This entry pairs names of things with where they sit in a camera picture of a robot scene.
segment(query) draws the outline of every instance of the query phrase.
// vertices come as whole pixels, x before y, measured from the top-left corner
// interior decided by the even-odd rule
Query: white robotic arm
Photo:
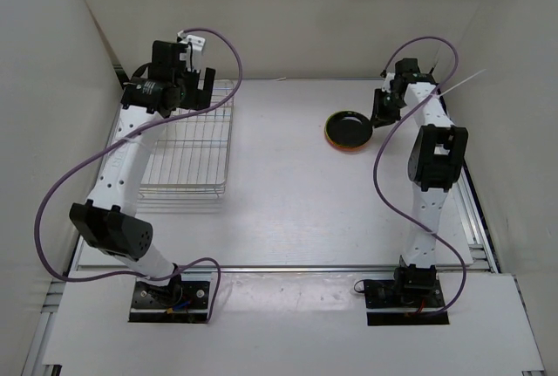
[[[375,91],[373,127],[389,126],[401,120],[401,108],[424,102],[436,92],[436,87],[430,73],[420,72],[417,59],[398,61],[395,72],[386,74],[382,88]],[[413,194],[412,217],[431,232],[411,225],[393,287],[398,299],[432,299],[438,291],[436,238],[432,233],[438,232],[448,191],[459,178],[468,135],[464,127],[455,126],[447,117],[438,96],[421,106],[414,113],[414,119],[419,131],[408,166]]]
[[[391,92],[390,83],[394,77],[395,73],[389,73],[386,76],[382,86],[383,91]],[[405,103],[416,106],[434,92],[435,88],[436,85],[427,82],[409,84],[405,91]],[[450,118],[447,117],[438,97],[430,99],[414,114],[414,119],[418,127],[434,125],[450,128],[454,126]],[[437,147],[436,151],[438,154],[447,153],[442,147]],[[412,196],[412,217],[426,225],[432,232],[438,232],[439,219],[447,192],[443,188],[429,188],[423,191],[418,184],[413,182]],[[406,264],[416,264],[418,268],[428,269],[436,264],[436,240],[420,227],[411,224],[401,256]]]
[[[154,42],[148,78],[141,78],[140,73],[126,84],[113,142],[146,123],[168,117],[178,107],[199,110],[209,106],[214,70],[206,70],[204,88],[198,89],[205,39],[179,35],[179,40]],[[74,203],[70,212],[89,245],[150,278],[169,276],[176,267],[154,246],[151,224],[135,218],[141,180],[164,129],[164,125],[147,129],[109,153],[86,203]],[[145,281],[160,288],[170,282]]]

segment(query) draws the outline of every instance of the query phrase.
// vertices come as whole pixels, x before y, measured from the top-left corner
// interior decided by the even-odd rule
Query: black mounting plate
[[[159,303],[145,292],[142,296],[144,288],[141,282],[137,281],[133,288],[128,322],[204,323],[208,320],[209,287],[209,281],[182,280],[182,296],[187,298],[190,304],[185,310],[167,313],[169,305]],[[203,291],[203,296],[198,297],[198,291]]]
[[[366,299],[367,309],[387,309],[387,308],[413,308],[419,307],[420,302],[405,304],[401,302],[401,297],[394,296],[393,280],[364,280],[364,298]],[[439,281],[436,281],[434,294],[425,297],[425,308],[441,308],[446,305],[444,294]]]
[[[364,299],[366,301],[366,318],[368,326],[411,326],[411,325],[449,325],[447,312],[435,316],[427,313],[412,315],[409,308],[418,308],[422,299],[404,303],[401,296],[395,296],[394,280],[364,280]],[[438,309],[446,305],[439,281],[436,281],[434,293],[425,297],[426,309]],[[405,311],[383,311],[385,309],[401,309]]]

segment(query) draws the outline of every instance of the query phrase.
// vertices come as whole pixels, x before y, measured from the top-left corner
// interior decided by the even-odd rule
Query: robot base
[[[162,304],[144,290],[144,284],[137,281],[132,294],[128,322],[202,324],[208,319],[209,281],[184,280],[182,276],[180,306],[174,311],[168,304]]]
[[[446,312],[427,314],[430,309],[446,305],[439,281],[431,296],[408,298],[393,289],[394,280],[364,280],[363,283],[368,326],[449,325]],[[423,300],[423,312],[416,313]]]

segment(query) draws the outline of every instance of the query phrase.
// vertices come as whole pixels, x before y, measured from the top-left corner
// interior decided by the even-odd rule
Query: metal frame
[[[109,142],[112,140],[113,133],[109,138]],[[226,168],[228,169],[228,153],[226,155]],[[473,264],[467,269],[474,272],[492,272],[498,273],[498,268],[496,262],[494,261],[494,255],[488,243],[487,234],[480,220],[479,211],[476,208],[473,193],[471,191],[470,184],[466,178],[465,173],[462,173],[457,185],[453,187],[453,192],[458,206],[459,216],[463,224],[463,228],[466,234],[467,241],[473,257]],[[103,270],[103,267],[81,267],[79,266],[79,258],[84,246],[83,238],[79,238],[77,242],[77,247],[75,249],[74,257],[71,260],[70,271],[74,270]],[[356,272],[356,273],[392,273],[397,265],[393,266],[373,266],[373,265],[347,265],[347,266],[303,266],[303,267],[223,267],[221,270],[223,273],[330,273],[330,272]],[[440,272],[459,272],[461,268],[459,266],[439,266]],[[195,277],[204,277],[207,273],[215,272],[214,267],[195,267],[188,271],[188,274],[195,275]],[[31,344],[31,349],[25,363],[24,376],[51,376],[55,374],[57,366],[43,366],[41,364],[42,357],[44,354],[44,348],[48,341],[51,328],[53,327],[54,318],[56,316],[56,311],[58,310],[58,305],[64,291],[65,283],[53,281],[51,288],[49,289],[44,307],[41,312],[41,318],[39,319],[39,325],[37,326],[37,331],[35,333],[35,338]],[[525,375],[540,375],[542,372],[525,372]]]
[[[212,104],[233,89],[232,81],[217,81]],[[219,197],[225,192],[233,126],[231,99],[211,113],[167,125],[149,160],[139,202],[180,200],[191,195]],[[179,109],[172,115],[189,113]]]
[[[371,78],[371,79],[365,79],[365,80],[381,80],[384,81],[383,78]],[[216,84],[224,84],[223,86],[216,86],[214,88],[214,93],[215,95],[217,94],[222,94],[223,92],[228,93],[229,88],[232,87],[233,81],[230,80],[226,80],[226,81],[217,81]],[[118,121],[118,113],[116,114],[115,117],[115,121],[114,121],[114,128],[116,127],[116,123]],[[232,133],[232,107],[231,107],[231,127],[229,128],[229,135],[228,135],[228,150],[227,150],[227,155],[226,155],[226,169],[228,170],[228,159],[229,159],[229,154],[230,154],[230,136]],[[111,137],[109,139],[109,142],[112,141],[112,135],[114,134],[114,130],[111,133]],[[470,250],[472,252],[472,256],[473,256],[473,264],[471,266],[469,266],[469,270],[486,270],[487,269],[487,265],[488,265],[488,269],[494,273],[498,273],[498,267],[497,264],[494,260],[494,253],[492,252],[492,248],[488,242],[488,238],[487,238],[487,234],[484,230],[484,227],[482,225],[482,221],[480,220],[480,215],[479,212],[476,208],[474,199],[473,199],[473,193],[471,191],[471,187],[469,184],[469,181],[466,177],[466,174],[464,172],[461,172],[461,176],[458,179],[456,185],[453,186],[452,191],[454,193],[454,198],[457,204],[457,208],[459,211],[459,217],[461,219],[461,223],[463,225],[463,229],[467,238],[467,241],[469,243],[469,247]],[[189,199],[194,198],[195,196],[195,192],[193,193],[187,193],[187,196]],[[156,198],[151,198],[151,199],[147,199],[144,200],[144,202],[142,202],[142,199],[139,199],[139,209],[145,209],[145,210],[151,210],[151,209],[156,209],[158,207],[161,207],[162,209],[167,209],[170,206],[173,206],[172,203],[174,202],[180,202],[180,199],[182,201],[185,200],[184,198],[184,194],[183,195],[179,195],[178,199],[172,199],[169,198],[169,196],[167,195],[166,198],[159,198],[158,200]],[[81,267],[78,265],[79,262],[79,258],[81,256],[81,252],[82,249],[84,247],[84,241],[83,238],[79,238],[78,239],[78,243],[77,243],[77,248],[75,250],[74,253],[74,257],[72,259],[71,262],[71,268],[70,270],[94,270],[94,267]],[[276,267],[242,267],[241,264],[239,264],[239,266],[232,266],[232,267],[228,267],[224,270],[246,270],[247,272],[250,271],[254,271],[254,270],[259,270],[260,272],[267,272],[267,270],[282,270],[282,271],[290,271],[290,270],[297,270],[298,272],[304,272],[305,270],[307,271],[314,271],[314,270],[320,270],[320,271],[340,271],[340,270],[362,270],[362,269],[367,269],[367,270],[378,270],[378,267],[375,267],[373,265],[369,265],[369,264],[364,264],[364,265],[348,265],[348,266],[334,266],[334,267],[323,267],[323,266],[317,266],[317,267],[281,267],[281,268],[276,268]],[[439,266],[440,270],[460,270],[460,267],[445,267],[445,266]]]

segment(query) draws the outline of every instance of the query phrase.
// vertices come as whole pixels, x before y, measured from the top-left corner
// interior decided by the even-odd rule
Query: black bracket
[[[405,107],[405,101],[396,98],[390,92],[377,88],[374,91],[374,108],[372,109],[372,127],[378,128],[389,126],[401,120],[401,108]]]
[[[422,307],[426,309],[445,306],[446,302],[438,280],[432,288],[432,295],[427,297],[402,296],[395,280],[364,280],[364,299],[368,326],[449,325],[447,312],[429,316],[426,313],[385,311],[402,308],[412,308],[417,311],[423,300],[425,304]]]
[[[95,208],[91,201],[73,203],[70,220],[89,246],[132,261],[145,255],[153,238],[151,223],[120,213],[118,207]]]
[[[426,82],[436,84],[430,73],[421,73],[415,58],[404,58],[395,64],[395,77],[390,82],[390,92],[377,88],[374,92],[372,126],[389,126],[401,120],[401,109],[406,106],[405,93],[409,84]]]
[[[434,265],[429,269],[419,269],[415,264],[406,265],[403,258],[399,259],[399,263],[393,273],[393,288],[402,297],[428,298],[440,290]]]
[[[404,99],[409,84],[426,82],[436,84],[430,73],[422,73],[419,68],[419,60],[416,58],[404,58],[395,64],[395,77],[390,82],[391,92],[397,99]]]
[[[429,188],[449,191],[461,174],[468,135],[464,127],[422,126],[409,158],[409,179],[422,191]],[[437,146],[442,146],[447,154],[436,154]]]
[[[154,286],[141,281],[133,288],[128,322],[201,324],[208,320],[209,281],[181,280],[174,291],[180,292],[171,304],[151,291]]]
[[[215,69],[207,68],[203,88],[198,89],[200,73],[187,70],[187,61],[181,55],[187,53],[189,44],[153,42],[151,63],[136,70],[126,84],[122,106],[145,107],[148,113],[158,112],[170,116],[177,108],[202,110],[211,105],[215,81]],[[147,78],[141,76],[147,69]]]

